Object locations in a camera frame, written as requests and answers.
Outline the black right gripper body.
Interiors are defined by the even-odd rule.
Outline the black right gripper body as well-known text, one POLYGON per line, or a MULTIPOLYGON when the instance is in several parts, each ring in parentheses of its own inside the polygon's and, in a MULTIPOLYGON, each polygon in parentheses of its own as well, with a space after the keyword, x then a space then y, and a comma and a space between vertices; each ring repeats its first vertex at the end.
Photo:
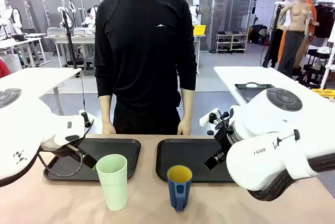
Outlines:
POLYGON ((220 149, 214 154, 214 158, 217 162, 223 162, 226 160, 227 153, 233 142, 230 140, 230 130, 225 126, 221 127, 214 135, 215 140, 220 145, 220 149))

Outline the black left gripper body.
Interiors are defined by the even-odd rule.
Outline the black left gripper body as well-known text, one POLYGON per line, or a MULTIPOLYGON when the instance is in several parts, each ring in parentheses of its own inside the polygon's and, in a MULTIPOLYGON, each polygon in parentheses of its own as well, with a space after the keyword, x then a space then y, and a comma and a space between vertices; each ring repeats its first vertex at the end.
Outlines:
POLYGON ((87 167, 89 167, 90 169, 92 169, 92 167, 97 164, 97 160, 92 157, 90 154, 84 152, 81 149, 78 149, 76 154, 79 156, 79 160, 80 160, 80 164, 81 165, 86 165, 87 167))

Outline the person's right hand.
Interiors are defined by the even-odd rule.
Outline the person's right hand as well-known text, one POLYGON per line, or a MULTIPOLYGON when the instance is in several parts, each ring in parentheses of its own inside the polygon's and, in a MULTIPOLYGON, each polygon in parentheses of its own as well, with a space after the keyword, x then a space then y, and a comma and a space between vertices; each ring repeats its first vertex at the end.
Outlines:
POLYGON ((113 135, 116 134, 116 129, 110 121, 102 123, 102 134, 104 135, 113 135))

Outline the person's left hand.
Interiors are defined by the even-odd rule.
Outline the person's left hand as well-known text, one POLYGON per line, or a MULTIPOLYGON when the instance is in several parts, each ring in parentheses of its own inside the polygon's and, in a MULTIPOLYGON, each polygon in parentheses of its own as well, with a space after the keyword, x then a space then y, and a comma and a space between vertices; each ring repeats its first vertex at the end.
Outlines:
POLYGON ((178 135, 184 135, 189 136, 192 131, 192 122, 190 120, 181 120, 178 128, 177 128, 177 134, 178 135))

